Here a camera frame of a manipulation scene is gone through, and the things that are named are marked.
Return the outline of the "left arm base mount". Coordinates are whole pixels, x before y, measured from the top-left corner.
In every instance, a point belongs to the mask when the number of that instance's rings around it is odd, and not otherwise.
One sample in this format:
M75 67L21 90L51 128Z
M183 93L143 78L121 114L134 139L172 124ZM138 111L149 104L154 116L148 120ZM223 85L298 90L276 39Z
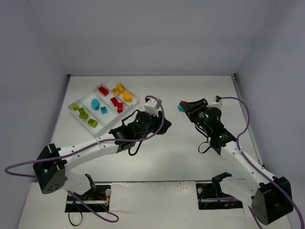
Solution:
M78 195L87 206L97 213L109 211L110 208L111 184L96 184L96 191L93 194ZM70 194L67 195L65 213L90 213L90 211Z

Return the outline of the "red flower lego brick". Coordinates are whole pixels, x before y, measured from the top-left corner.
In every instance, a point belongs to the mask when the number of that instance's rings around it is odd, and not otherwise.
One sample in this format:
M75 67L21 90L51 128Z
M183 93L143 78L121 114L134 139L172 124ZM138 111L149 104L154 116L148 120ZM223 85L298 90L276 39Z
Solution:
M109 94L109 91L103 86L99 87L98 91L104 96L107 96Z

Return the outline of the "yellow curved lego brick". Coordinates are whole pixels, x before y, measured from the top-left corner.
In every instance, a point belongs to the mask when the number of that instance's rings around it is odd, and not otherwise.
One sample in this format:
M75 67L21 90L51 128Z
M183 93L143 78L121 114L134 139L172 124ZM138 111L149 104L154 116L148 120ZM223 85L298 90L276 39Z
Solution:
M125 91L122 96L124 101L127 103L130 103L132 101L132 95L129 92Z

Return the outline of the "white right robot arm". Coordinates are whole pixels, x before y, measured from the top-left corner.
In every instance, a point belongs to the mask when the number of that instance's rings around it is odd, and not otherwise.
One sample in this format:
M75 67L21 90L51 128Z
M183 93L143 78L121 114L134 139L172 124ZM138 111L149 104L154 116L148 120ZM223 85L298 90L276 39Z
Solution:
M247 205L256 219L269 225L291 213L291 185L285 177L277 178L238 147L237 138L221 122L221 98L213 104L206 99L195 102L180 102L180 110L203 131L209 148L230 162L242 175L234 178L232 173L223 172L212 178L215 194L230 195Z

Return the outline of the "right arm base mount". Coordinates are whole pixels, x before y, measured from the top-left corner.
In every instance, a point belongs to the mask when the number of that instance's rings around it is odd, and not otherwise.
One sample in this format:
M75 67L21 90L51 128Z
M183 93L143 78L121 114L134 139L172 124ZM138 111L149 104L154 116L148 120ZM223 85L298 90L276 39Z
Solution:
M211 183L196 183L199 210L242 209L241 201L227 194L216 194Z

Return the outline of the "red curved lego brick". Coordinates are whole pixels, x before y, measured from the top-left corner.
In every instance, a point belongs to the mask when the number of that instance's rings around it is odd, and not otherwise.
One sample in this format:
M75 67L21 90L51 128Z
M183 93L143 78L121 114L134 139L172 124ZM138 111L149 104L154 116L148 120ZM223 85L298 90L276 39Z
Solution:
M110 100L115 107L119 104L119 101L117 100L116 97L112 97Z

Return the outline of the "yellow blue red lego stack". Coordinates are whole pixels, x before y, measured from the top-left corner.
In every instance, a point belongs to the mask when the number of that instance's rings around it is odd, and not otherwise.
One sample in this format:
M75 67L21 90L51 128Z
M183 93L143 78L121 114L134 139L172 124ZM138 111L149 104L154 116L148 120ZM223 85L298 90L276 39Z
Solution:
M179 112L185 113L185 111L187 110L187 105L185 105L185 104L187 104L186 101L181 100L181 101L179 102L179 104L178 104L178 106L177 106Z

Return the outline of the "yellow square lego brick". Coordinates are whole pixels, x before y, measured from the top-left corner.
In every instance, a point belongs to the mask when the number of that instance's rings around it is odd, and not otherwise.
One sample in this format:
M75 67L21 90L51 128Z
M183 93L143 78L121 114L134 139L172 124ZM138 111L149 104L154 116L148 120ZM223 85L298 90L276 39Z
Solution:
M121 93L118 91L118 89L117 88L112 88L112 92L114 93L114 94L116 94L117 96L119 96Z

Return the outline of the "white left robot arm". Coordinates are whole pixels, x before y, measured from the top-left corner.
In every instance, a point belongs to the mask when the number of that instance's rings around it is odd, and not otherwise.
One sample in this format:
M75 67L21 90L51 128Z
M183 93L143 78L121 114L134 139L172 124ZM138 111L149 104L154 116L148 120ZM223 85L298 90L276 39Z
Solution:
M138 112L134 121L111 129L89 142L62 148L55 144L45 146L33 164L41 192L50 194L64 189L83 195L93 190L91 176L76 174L72 171L74 168L102 156L130 151L136 143L143 142L149 136L165 134L171 125L162 112L158 116Z

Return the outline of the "small green lego brick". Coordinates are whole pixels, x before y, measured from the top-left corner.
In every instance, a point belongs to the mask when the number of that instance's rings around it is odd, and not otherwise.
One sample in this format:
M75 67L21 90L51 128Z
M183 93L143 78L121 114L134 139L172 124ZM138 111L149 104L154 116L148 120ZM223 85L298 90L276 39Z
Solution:
M72 109L74 110L74 111L77 111L77 110L79 110L79 106L78 106L78 104L72 104Z

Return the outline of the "blue oval lego brick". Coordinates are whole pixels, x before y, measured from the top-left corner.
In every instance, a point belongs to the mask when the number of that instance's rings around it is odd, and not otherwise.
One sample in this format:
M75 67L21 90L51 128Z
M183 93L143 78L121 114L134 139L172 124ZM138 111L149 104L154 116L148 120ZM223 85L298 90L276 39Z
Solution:
M97 111L100 108L100 102L98 99L92 99L91 101L91 107L93 110Z

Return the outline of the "long green lego brick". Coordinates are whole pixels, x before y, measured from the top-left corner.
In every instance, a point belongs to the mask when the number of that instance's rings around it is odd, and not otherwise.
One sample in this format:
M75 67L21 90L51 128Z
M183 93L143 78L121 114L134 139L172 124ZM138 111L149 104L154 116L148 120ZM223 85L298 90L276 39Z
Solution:
M79 117L81 119L87 119L88 118L88 114L86 113L85 109L83 107L79 108Z

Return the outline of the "small blue lego brick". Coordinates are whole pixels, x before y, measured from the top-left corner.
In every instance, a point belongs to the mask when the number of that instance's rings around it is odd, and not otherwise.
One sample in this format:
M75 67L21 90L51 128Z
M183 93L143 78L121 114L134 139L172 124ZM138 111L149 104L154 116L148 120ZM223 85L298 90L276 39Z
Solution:
M101 107L101 113L106 114L107 113L107 108L105 106Z

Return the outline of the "long yellow lego brick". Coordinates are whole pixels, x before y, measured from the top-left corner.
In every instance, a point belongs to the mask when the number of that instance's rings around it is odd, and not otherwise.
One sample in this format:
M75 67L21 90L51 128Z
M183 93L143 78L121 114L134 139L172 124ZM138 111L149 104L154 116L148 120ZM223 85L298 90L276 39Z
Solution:
M120 94L124 93L124 87L120 83L118 83L116 87Z

